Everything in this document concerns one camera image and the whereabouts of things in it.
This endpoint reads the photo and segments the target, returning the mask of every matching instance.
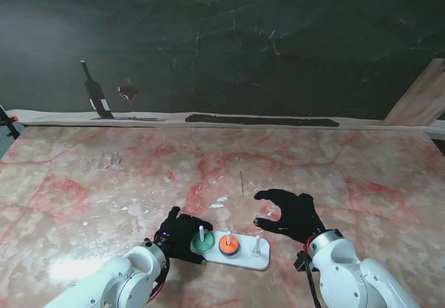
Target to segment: black glove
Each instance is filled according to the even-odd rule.
[[[154,243],[157,244],[163,253],[170,258],[181,259],[195,264],[201,264],[203,256],[190,251],[190,243],[200,226],[209,231],[213,230],[210,222],[181,214],[178,218],[180,208],[172,207],[168,217],[162,222],[161,227],[154,235]]]
[[[306,243],[312,234],[325,232],[325,226],[315,212],[314,199],[302,193],[297,196],[292,192],[278,189],[259,191],[256,200],[270,200],[281,209],[278,221],[256,218],[254,224],[268,232],[283,234],[295,241]]]

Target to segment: pink marble surface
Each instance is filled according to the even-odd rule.
[[[422,307],[444,306],[445,161],[422,133],[29,127],[0,161],[0,186],[0,307],[45,305],[152,236],[176,204],[264,236],[271,265],[174,260],[151,307],[313,307],[292,266],[301,244],[252,224],[279,216],[253,200],[267,188],[310,193],[361,258],[384,263]]]

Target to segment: wooden board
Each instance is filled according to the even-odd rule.
[[[399,99],[384,125],[431,125],[445,111],[445,62],[433,59]]]

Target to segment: black backdrop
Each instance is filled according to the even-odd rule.
[[[383,119],[445,56],[445,0],[0,0],[0,103]]]

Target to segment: robot wrist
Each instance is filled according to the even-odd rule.
[[[307,239],[305,244],[305,252],[311,257],[311,259],[313,259],[315,254],[322,248],[341,238],[343,238],[343,235],[341,235],[341,232],[338,229],[328,229],[324,232],[320,231]]]

